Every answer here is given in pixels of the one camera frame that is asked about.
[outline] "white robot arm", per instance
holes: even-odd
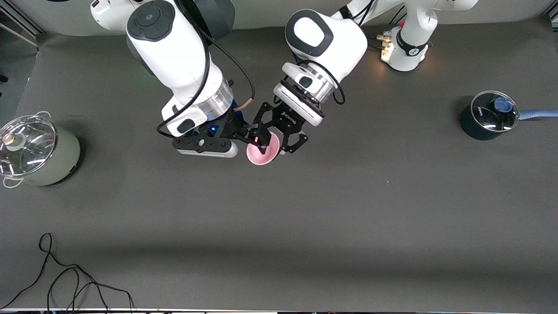
[[[201,2],[209,12],[208,18],[198,8]],[[225,14],[220,17],[223,8]],[[230,0],[143,0],[140,5],[134,0],[95,0],[91,11],[101,26],[124,29],[132,53],[172,90],[172,98],[161,110],[164,122],[157,130],[173,138],[175,149],[182,154],[231,158],[238,152],[231,140],[240,140],[265,151],[271,134],[260,121],[249,125],[237,113],[232,82],[227,82],[212,62],[206,42],[223,49],[213,37],[214,34],[222,37],[232,28],[232,21],[227,20],[230,15],[234,20]],[[253,86],[238,62],[230,58]],[[254,90],[247,103],[253,100],[253,94]],[[162,126],[170,134],[161,131]]]
[[[287,76],[273,90],[280,101],[275,102],[278,106],[273,109],[273,119],[266,123],[283,133],[281,150],[293,153],[308,140],[302,131],[303,123],[317,126],[322,122],[321,105],[340,88],[339,82],[367,49],[360,25],[404,3],[408,14],[403,28],[397,26],[378,39],[385,41],[382,60],[396,70],[410,71],[424,58],[427,42],[436,28],[434,10],[464,11],[477,1],[353,0],[331,17],[310,9],[292,15],[285,27],[285,38],[301,61],[284,64],[282,70]],[[299,134],[299,141],[290,146],[288,139],[293,134]]]
[[[466,11],[478,0],[352,0],[334,17],[351,18],[360,25],[398,4],[405,4],[407,18],[403,27],[394,27],[378,36],[384,41],[381,60],[393,69],[406,72],[416,68],[425,57],[427,42],[438,24],[438,11]]]

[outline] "gray backdrop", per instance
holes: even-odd
[[[328,102],[307,144],[262,167],[243,145],[234,159],[183,156],[155,133],[171,92],[123,37],[39,39],[18,114],[49,110],[84,160],[55,186],[0,189],[2,303],[36,276],[49,231],[63,262],[130,290],[138,307],[558,311],[558,121],[521,122],[488,142],[457,122],[487,89],[524,109],[558,108],[547,17],[440,26],[410,73],[367,52],[342,82],[347,103]],[[271,101],[292,58],[282,29],[222,44],[252,75],[257,103]],[[246,99],[241,73],[212,51]],[[14,307],[45,306],[61,270],[47,268]],[[57,305],[73,280],[55,288]],[[90,295],[84,306],[100,303]]]
[[[74,36],[114,35],[91,17],[93,0],[50,2],[47,0],[10,0],[47,32]],[[311,8],[332,15],[350,0],[232,0],[236,9],[235,28],[284,26],[300,9]],[[469,11],[436,11],[441,24],[512,22],[543,13],[554,0],[479,0]],[[370,24],[388,24],[400,6],[373,19]]]

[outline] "electric cable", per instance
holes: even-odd
[[[555,3],[552,7],[550,7],[550,8],[546,11],[546,14],[550,14],[550,12],[552,12],[552,10],[554,10],[554,8],[556,8],[556,6],[558,6],[558,3]]]
[[[190,106],[192,106],[192,104],[194,103],[194,101],[198,98],[198,96],[200,96],[201,91],[204,89],[205,87],[205,83],[207,83],[207,79],[209,76],[209,61],[210,61],[210,56],[209,56],[209,47],[207,45],[207,42],[203,39],[206,38],[208,41],[210,41],[213,45],[215,45],[215,47],[217,47],[225,56],[227,56],[233,63],[234,65],[236,65],[238,67],[238,69],[242,72],[242,74],[244,74],[244,76],[246,77],[246,80],[248,81],[248,84],[250,85],[250,89],[251,89],[251,96],[250,98],[241,106],[236,107],[233,109],[234,112],[238,112],[241,111],[245,108],[247,108],[255,99],[256,97],[256,88],[254,86],[254,82],[252,81],[252,78],[250,77],[250,75],[248,74],[248,72],[244,69],[244,67],[240,64],[240,62],[238,62],[237,59],[235,59],[233,57],[233,55],[231,55],[224,47],[222,47],[220,44],[217,43],[217,41],[215,41],[211,36],[209,36],[204,30],[202,30],[198,24],[194,21],[194,19],[192,18],[192,16],[188,13],[188,11],[184,10],[184,16],[186,17],[186,19],[190,22],[190,24],[192,24],[192,27],[194,29],[196,29],[196,32],[198,33],[198,36],[200,37],[203,45],[204,45],[204,53],[205,53],[205,69],[204,69],[204,76],[203,79],[201,81],[201,85],[198,88],[198,90],[196,91],[196,93],[194,94],[194,96],[192,97],[192,99],[180,110],[178,110],[175,114],[173,114],[171,117],[169,117],[168,119],[164,120],[162,123],[160,123],[157,126],[157,132],[161,135],[164,135],[166,137],[169,138],[176,138],[171,134],[165,133],[163,131],[161,131],[161,128],[165,125],[167,125],[167,123],[169,123],[170,121],[176,119],[179,115],[181,115],[184,111],[186,111],[186,109],[188,109]]]
[[[351,18],[354,20],[354,19],[357,18],[359,15],[361,15],[362,13],[364,13],[364,11],[366,11],[366,7],[364,7],[362,10],[360,10],[360,12],[357,13],[357,15],[355,15],[355,16],[353,16],[353,17],[351,17]]]
[[[43,247],[44,241],[46,241],[46,237],[48,237],[48,241],[49,241],[49,245],[48,245],[48,249],[45,249]],[[46,263],[49,261],[49,258],[52,258],[54,260],[54,262],[56,264],[58,264],[59,266],[65,267],[65,269],[56,277],[56,279],[54,279],[54,281],[51,283],[50,287],[49,287],[49,291],[47,293],[47,300],[46,300],[46,306],[47,306],[47,313],[50,312],[50,297],[52,294],[52,289],[54,287],[54,285],[56,284],[56,282],[58,281],[58,279],[60,279],[60,277],[62,277],[62,275],[64,275],[66,272],[72,270],[75,274],[76,274],[76,278],[77,278],[77,284],[76,284],[76,288],[74,289],[74,294],[73,294],[73,298],[72,301],[70,302],[70,304],[68,305],[67,308],[70,308],[70,306],[72,307],[72,313],[75,312],[75,300],[77,299],[77,297],[79,296],[79,294],[84,290],[85,287],[93,284],[96,286],[97,291],[99,293],[99,298],[101,300],[101,302],[103,303],[103,306],[105,307],[105,309],[108,311],[109,307],[106,303],[106,301],[103,298],[103,294],[100,290],[101,287],[103,288],[107,288],[113,291],[119,291],[119,292],[124,292],[126,293],[126,295],[128,296],[128,302],[130,305],[130,313],[132,312],[132,309],[135,308],[134,305],[134,301],[132,299],[131,294],[123,289],[119,289],[119,288],[114,288],[112,286],[106,285],[106,284],[101,284],[99,282],[97,282],[93,276],[91,276],[88,272],[86,272],[81,266],[77,265],[77,264],[63,264],[61,263],[56,256],[54,255],[54,253],[52,252],[52,243],[54,242],[53,238],[52,238],[52,234],[51,233],[45,233],[41,236],[41,238],[39,239],[39,250],[41,250],[41,252],[45,252],[46,256],[45,259],[41,265],[41,270],[39,271],[39,275],[37,276],[37,278],[35,279],[35,281],[33,281],[33,283],[31,283],[29,286],[27,286],[26,288],[22,289],[21,291],[19,291],[16,296],[11,299],[8,303],[6,303],[4,306],[0,307],[0,310],[10,306],[10,304],[12,304],[15,300],[17,300],[17,298],[20,297],[20,295],[25,292],[26,290],[30,289],[31,287],[33,287],[38,281],[39,279],[41,279],[42,275],[45,272],[45,268],[46,268]],[[79,291],[79,283],[80,283],[80,277],[79,277],[79,272],[82,272],[87,278],[89,278],[90,282],[85,284]]]
[[[399,11],[397,11],[397,13],[395,13],[395,15],[393,16],[393,18],[391,19],[391,21],[389,22],[390,24],[393,23],[393,21],[395,20],[395,18],[399,15],[399,13],[401,13],[401,11],[405,8],[405,6],[402,6]]]
[[[295,58],[296,63],[302,62],[302,59],[300,59],[299,56],[297,56],[294,51],[291,50],[291,52],[292,52],[293,58]]]
[[[374,3],[374,0],[370,0],[370,2],[368,3],[368,5],[366,6],[366,11],[364,11],[364,15],[362,16],[362,18],[360,19],[360,23],[358,23],[358,26],[362,25],[362,22],[364,22],[364,18],[366,17],[366,15],[368,15],[368,12],[370,11],[370,8],[372,8],[372,4]]]
[[[321,67],[321,68],[329,75],[329,77],[331,77],[331,79],[333,80],[333,82],[335,82],[335,84],[337,84],[337,88],[339,89],[339,92],[341,93],[341,97],[343,98],[343,100],[342,100],[342,101],[337,100],[337,97],[335,96],[335,92],[333,93],[333,100],[335,100],[335,102],[336,102],[337,104],[344,104],[345,101],[347,100],[347,99],[345,98],[345,92],[343,92],[343,88],[341,87],[341,84],[339,84],[339,82],[337,81],[337,79],[335,78],[335,76],[333,76],[333,74],[332,74],[331,72],[329,72],[329,70],[328,70],[326,67],[324,67],[323,65],[319,64],[319,63],[316,62],[316,61],[312,61],[312,60],[303,60],[303,61],[299,62],[298,65],[301,65],[301,64],[309,64],[309,63],[315,64],[315,65]]]
[[[200,37],[201,43],[204,46],[204,53],[205,53],[205,69],[204,69],[204,75],[203,78],[201,79],[201,84],[200,87],[198,88],[198,90],[196,91],[196,93],[194,94],[194,96],[192,97],[192,99],[190,99],[190,101],[188,101],[188,103],[186,105],[184,105],[184,107],[182,107],[180,110],[178,110],[177,112],[175,112],[174,115],[170,116],[169,118],[165,119],[163,122],[159,123],[159,125],[157,126],[157,133],[169,137],[171,139],[174,139],[175,136],[173,136],[172,134],[168,134],[166,132],[161,131],[161,128],[166,126],[167,123],[171,122],[172,120],[176,119],[179,115],[181,115],[184,111],[186,111],[186,109],[190,108],[190,106],[192,106],[192,104],[194,103],[194,101],[196,101],[196,99],[198,98],[198,96],[200,96],[201,91],[204,89],[205,87],[205,83],[207,83],[208,80],[208,76],[209,76],[209,61],[210,61],[210,56],[209,56],[209,47],[207,42],[205,42],[204,40],[204,35],[201,33],[201,29],[197,26],[197,24],[195,23],[194,19],[190,16],[190,14],[188,13],[188,11],[184,10],[184,16],[186,17],[186,19],[190,22],[190,24],[192,24],[192,27],[196,30],[196,32],[198,33],[198,36]]]
[[[399,23],[399,21],[402,20],[406,16],[407,16],[407,13],[405,13],[402,17],[400,17],[399,20],[397,20],[397,22],[395,22],[395,24]]]
[[[245,109],[246,107],[248,107],[250,105],[250,103],[252,103],[254,101],[254,99],[256,97],[256,87],[254,86],[254,82],[252,81],[252,78],[250,78],[250,75],[248,74],[246,69],[240,64],[240,62],[238,62],[237,59],[235,59],[233,57],[232,54],[230,54],[225,48],[223,48],[223,46],[219,45],[213,38],[211,38],[211,36],[206,34],[204,32],[204,30],[200,29],[200,31],[205,36],[205,38],[207,38],[207,40],[211,41],[211,43],[213,45],[215,45],[215,47],[217,47],[219,50],[221,50],[221,52],[225,56],[227,56],[234,63],[234,65],[236,65],[238,67],[238,69],[242,72],[242,74],[244,74],[244,77],[246,77],[246,80],[248,81],[248,84],[250,85],[250,90],[251,90],[252,94],[251,94],[250,98],[242,106],[235,108],[234,112],[241,111],[241,110]]]

